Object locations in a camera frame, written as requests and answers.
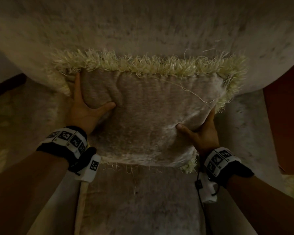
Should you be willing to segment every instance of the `red panel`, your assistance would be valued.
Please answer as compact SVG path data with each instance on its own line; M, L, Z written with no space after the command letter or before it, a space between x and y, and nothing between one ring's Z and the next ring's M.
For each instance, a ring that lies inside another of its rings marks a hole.
M294 174L294 66L263 92L279 164Z

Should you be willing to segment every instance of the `person's right arm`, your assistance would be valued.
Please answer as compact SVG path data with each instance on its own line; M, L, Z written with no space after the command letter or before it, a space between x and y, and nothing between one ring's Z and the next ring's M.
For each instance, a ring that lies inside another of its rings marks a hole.
M213 109L196 133L182 124L176 126L192 141L201 155L201 162L219 147L214 114ZM233 175L226 189L259 235L294 234L294 199L290 196L255 176L244 178Z

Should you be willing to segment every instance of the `person's left hand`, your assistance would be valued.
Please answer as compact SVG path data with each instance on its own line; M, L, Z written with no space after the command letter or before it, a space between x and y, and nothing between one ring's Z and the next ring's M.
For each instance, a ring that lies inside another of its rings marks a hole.
M89 135L96 127L99 119L115 107L114 102L106 103L98 109L89 108L82 96L80 74L76 74L74 102L68 116L67 124L78 126Z

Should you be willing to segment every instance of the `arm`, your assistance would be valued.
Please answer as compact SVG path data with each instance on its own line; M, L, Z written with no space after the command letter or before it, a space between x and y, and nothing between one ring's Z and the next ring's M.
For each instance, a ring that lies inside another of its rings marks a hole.
M68 125L90 134L98 120L115 107L110 102L98 109L83 101L80 76L76 75L74 102ZM34 152L0 174L0 234L26 234L52 196L67 169L68 162L44 152Z
M209 153L219 147L214 126L214 109L199 131L194 133L182 124L177 130L186 135L200 153L203 162ZM259 235L294 234L294 199L271 187L257 177L233 175L226 186L231 197Z

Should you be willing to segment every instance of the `baseboard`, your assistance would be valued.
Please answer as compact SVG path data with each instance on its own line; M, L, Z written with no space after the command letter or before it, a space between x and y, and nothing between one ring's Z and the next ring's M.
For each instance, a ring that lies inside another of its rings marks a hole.
M0 83L0 95L8 90L12 90L26 82L27 76L23 73L18 74L4 82Z

